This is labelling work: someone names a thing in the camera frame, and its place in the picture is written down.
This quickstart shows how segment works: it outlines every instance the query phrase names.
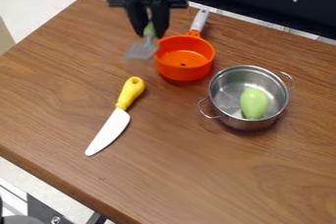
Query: floor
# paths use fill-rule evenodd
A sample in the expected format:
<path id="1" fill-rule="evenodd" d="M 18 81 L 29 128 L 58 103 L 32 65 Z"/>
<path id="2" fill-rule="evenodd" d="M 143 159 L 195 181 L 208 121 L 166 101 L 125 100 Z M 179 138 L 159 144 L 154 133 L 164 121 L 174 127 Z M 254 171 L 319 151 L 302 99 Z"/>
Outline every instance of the floor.
<path id="1" fill-rule="evenodd" d="M 0 0 L 0 16 L 3 18 L 15 41 L 20 42 L 31 32 L 46 23 L 74 1 L 76 0 Z M 218 11 L 216 9 L 211 9 L 211 11 L 251 23 L 260 24 L 262 26 L 285 29 L 281 26 L 243 17 L 226 11 Z M 301 31 L 291 30 L 291 32 L 312 39 L 318 38 L 317 35 Z M 93 213 L 92 210 L 60 193 L 1 157 L 0 175 L 2 179 L 46 203 L 76 224 L 84 224 Z"/>

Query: wooden table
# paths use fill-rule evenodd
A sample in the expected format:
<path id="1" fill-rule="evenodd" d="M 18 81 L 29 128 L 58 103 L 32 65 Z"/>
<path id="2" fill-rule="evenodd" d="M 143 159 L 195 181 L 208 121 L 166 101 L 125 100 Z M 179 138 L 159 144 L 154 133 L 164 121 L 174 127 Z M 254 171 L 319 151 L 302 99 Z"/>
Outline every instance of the wooden table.
<path id="1" fill-rule="evenodd" d="M 174 11 L 169 34 L 195 12 Z M 1 155 L 117 223 L 336 223 L 336 47 L 215 14 L 203 37 L 212 74 L 173 85 L 149 68 L 129 128 L 88 158 L 133 74 L 119 58 L 137 37 L 122 9 L 77 1 L 0 58 Z M 211 76 L 237 64 L 296 80 L 266 131 L 198 113 Z"/>

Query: metal pan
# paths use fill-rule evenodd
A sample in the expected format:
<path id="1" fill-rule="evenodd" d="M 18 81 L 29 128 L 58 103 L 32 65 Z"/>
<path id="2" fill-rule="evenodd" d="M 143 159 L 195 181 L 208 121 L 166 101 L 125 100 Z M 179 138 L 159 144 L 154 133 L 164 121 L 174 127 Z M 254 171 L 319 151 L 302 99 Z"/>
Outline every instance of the metal pan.
<path id="1" fill-rule="evenodd" d="M 208 86 L 208 97 L 198 103 L 201 114 L 209 119 L 219 119 L 224 124 L 242 131 L 262 130 L 272 125 L 283 113 L 289 102 L 289 91 L 294 88 L 294 79 L 285 72 L 291 87 L 274 73 L 252 65 L 238 65 L 217 73 Z M 261 119 L 245 119 L 240 106 L 240 97 L 245 89 L 255 87 L 268 97 L 268 108 Z M 209 116 L 201 109 L 201 103 L 210 98 L 217 116 Z"/>

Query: green fruit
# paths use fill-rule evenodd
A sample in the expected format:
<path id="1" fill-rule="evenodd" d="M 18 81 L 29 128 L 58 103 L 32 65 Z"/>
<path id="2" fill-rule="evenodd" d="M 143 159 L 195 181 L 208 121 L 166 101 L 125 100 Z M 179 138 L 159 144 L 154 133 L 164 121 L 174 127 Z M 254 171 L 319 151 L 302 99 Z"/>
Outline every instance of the green fruit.
<path id="1" fill-rule="evenodd" d="M 241 95 L 241 107 L 247 119 L 259 119 L 267 110 L 267 95 L 257 88 L 246 89 Z"/>

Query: silver blade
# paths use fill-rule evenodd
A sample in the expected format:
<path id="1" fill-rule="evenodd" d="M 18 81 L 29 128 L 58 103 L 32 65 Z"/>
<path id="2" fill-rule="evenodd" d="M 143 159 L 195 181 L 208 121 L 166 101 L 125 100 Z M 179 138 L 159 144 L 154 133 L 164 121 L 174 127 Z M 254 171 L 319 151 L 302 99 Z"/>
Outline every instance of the silver blade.
<path id="1" fill-rule="evenodd" d="M 85 155 L 92 156 L 116 140 L 129 125 L 130 120 L 131 117 L 129 113 L 116 108 L 91 144 L 87 147 Z"/>

